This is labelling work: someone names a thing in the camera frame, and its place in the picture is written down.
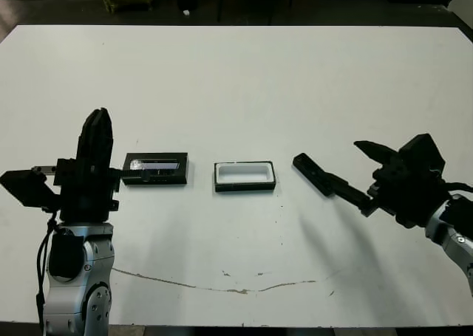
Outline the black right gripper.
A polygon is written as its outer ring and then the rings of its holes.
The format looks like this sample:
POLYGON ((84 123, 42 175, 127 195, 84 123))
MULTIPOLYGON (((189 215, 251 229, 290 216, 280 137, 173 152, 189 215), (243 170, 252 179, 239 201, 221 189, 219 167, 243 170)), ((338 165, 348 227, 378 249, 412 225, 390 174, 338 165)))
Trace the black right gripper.
POLYGON ((425 227, 432 214, 449 198, 444 188, 442 168, 405 162, 397 151, 368 140, 354 145, 371 160, 382 164, 372 174, 374 183, 367 194, 348 181, 327 173, 329 196, 338 196, 356 206, 362 215, 370 216, 378 208, 393 215, 405 228, 425 227))

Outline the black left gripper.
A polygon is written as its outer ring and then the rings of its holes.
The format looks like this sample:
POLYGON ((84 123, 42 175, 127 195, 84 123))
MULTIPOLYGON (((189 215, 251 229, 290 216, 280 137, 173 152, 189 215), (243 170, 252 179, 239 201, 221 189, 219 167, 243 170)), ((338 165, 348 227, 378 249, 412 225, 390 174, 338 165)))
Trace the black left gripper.
MULTIPOLYGON (((78 138, 76 158, 95 161, 94 122, 100 113, 98 157, 102 166, 109 166, 113 133, 112 121, 105 108, 95 109, 85 120, 78 138)), ((119 201, 113 196, 123 179, 149 180, 146 169, 100 170, 95 165, 74 159, 60 159, 55 166, 34 166, 31 171, 38 180, 33 195, 35 206, 48 213, 60 211, 63 221, 106 221, 111 212, 118 211, 119 201)))

